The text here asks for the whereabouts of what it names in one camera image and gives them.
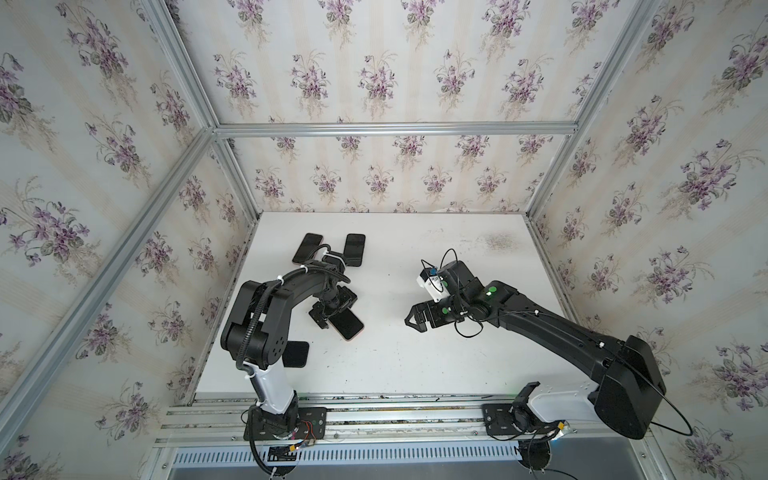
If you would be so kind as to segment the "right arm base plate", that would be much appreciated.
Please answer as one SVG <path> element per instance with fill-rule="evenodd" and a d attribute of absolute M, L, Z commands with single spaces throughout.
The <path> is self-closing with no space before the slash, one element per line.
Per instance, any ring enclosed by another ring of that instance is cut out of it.
<path fill-rule="evenodd" d="M 525 434 L 549 435 L 564 425 L 562 421 L 544 422 L 528 407 L 513 403 L 486 403 L 481 406 L 486 434 L 491 437 L 516 438 Z"/>

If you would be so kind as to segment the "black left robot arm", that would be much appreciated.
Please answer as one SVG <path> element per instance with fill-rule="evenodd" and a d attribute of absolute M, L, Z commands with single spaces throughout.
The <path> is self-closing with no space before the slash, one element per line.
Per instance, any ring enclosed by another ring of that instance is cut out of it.
<path fill-rule="evenodd" d="M 237 292 L 220 337 L 235 367 L 251 383 L 257 400 L 245 414 L 248 441 L 318 438 L 320 415 L 307 416 L 286 370 L 306 365 L 309 343 L 289 338 L 292 312 L 313 298 L 309 315 L 321 329 L 334 327 L 347 341 L 364 329 L 352 311 L 357 295 L 349 288 L 346 269 L 357 261 L 322 245 L 321 259 L 310 258 L 298 268 L 267 282 L 247 281 Z"/>

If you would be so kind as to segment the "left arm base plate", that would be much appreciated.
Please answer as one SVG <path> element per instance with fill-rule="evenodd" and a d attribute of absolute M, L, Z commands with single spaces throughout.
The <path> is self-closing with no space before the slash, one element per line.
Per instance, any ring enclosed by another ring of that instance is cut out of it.
<path fill-rule="evenodd" d="M 273 414 L 251 407 L 245 417 L 246 441 L 321 440 L 325 437 L 328 410 L 323 407 L 289 409 Z"/>

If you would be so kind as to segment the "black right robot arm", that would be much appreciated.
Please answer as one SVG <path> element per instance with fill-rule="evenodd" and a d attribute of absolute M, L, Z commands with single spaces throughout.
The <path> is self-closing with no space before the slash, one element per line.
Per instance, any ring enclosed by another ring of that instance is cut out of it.
<path fill-rule="evenodd" d="M 441 268 L 425 264 L 417 283 L 430 298 L 413 305 L 405 318 L 414 330 L 425 333 L 463 321 L 504 329 L 567 361 L 596 385 L 590 392 L 547 391 L 541 381 L 531 381 L 501 417 L 488 415 L 489 435 L 547 436 L 571 420 L 592 418 L 633 440 L 649 430 L 666 386 L 645 340 L 597 333 L 542 307 L 511 285 L 498 280 L 483 284 L 461 260 Z"/>

